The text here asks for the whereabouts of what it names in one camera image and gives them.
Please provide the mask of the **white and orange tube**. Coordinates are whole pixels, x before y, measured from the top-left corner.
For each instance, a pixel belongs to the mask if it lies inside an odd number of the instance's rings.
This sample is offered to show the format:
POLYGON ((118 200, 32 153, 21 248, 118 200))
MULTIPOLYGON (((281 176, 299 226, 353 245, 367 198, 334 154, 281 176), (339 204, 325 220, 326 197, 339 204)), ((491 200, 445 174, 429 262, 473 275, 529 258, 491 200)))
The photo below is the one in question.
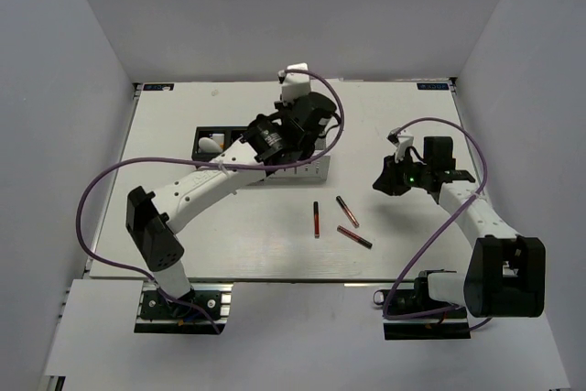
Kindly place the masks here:
POLYGON ((221 154, 222 147, 210 137, 202 137, 198 141, 198 149, 201 154, 221 154))

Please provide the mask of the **red lip gloss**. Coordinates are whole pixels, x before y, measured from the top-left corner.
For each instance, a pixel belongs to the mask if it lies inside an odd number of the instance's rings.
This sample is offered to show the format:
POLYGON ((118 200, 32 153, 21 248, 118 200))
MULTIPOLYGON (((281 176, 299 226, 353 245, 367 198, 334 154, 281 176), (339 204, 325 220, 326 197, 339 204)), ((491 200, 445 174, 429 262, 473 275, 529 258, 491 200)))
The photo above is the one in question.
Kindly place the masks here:
POLYGON ((358 228, 360 226, 358 220, 356 219, 355 215, 353 214, 353 212, 351 211, 351 209, 349 208, 349 206, 347 205, 347 203, 344 201, 344 199, 338 195, 335 200, 337 201, 338 205, 341 207, 342 211, 344 212, 344 214, 346 215, 346 217, 349 219, 351 225, 354 228, 358 228))

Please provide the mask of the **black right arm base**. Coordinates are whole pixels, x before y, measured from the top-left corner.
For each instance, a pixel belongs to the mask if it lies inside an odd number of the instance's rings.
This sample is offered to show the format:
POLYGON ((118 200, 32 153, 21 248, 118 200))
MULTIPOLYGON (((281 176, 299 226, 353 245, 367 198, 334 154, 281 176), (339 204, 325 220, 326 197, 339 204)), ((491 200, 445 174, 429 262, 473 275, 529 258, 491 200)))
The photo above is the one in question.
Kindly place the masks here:
POLYGON ((399 289, 383 317, 386 341, 450 341, 471 338, 467 311, 399 289))

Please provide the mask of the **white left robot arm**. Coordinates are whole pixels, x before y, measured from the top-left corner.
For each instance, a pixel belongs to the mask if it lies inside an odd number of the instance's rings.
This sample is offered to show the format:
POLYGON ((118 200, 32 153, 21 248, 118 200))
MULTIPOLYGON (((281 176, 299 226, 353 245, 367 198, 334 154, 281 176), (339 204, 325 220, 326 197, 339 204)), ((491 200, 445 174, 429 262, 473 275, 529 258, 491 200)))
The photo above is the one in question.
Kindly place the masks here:
POLYGON ((309 92, 291 104, 278 104, 271 115, 258 115, 217 157, 209 169, 197 168, 167 186, 147 192, 141 186, 127 196, 126 230, 162 290, 162 306, 182 317, 193 306, 191 284, 181 258, 179 233, 196 216, 242 187, 266 178, 262 166, 278 166, 311 157, 315 143, 335 115, 336 104, 309 92))

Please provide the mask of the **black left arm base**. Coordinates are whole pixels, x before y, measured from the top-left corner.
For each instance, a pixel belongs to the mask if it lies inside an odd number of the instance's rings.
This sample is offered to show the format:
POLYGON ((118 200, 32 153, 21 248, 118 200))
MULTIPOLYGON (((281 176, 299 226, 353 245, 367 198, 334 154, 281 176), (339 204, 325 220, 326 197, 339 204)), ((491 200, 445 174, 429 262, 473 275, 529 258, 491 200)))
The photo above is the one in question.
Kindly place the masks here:
POLYGON ((139 297, 134 333, 219 335, 227 323, 232 302, 232 285, 191 285, 183 299, 198 307, 165 299, 152 284, 145 284, 139 297))

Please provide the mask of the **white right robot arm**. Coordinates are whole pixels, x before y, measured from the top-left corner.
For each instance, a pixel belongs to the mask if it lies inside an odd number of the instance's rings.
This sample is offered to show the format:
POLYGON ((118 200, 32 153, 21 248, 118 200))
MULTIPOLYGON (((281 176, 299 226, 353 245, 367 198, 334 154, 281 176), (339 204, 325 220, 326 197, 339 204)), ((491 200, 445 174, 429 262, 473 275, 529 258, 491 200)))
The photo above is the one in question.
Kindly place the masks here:
POLYGON ((476 318, 540 316, 545 305, 544 244, 509 226, 478 194, 472 174, 456 167, 451 137, 425 137, 421 153, 407 132, 389 140, 396 151, 385 157, 374 189, 389 196, 424 190, 457 224, 472 256, 464 274, 420 272, 411 293, 400 291, 384 302, 385 312, 399 319, 432 317, 451 308, 464 308, 476 318))

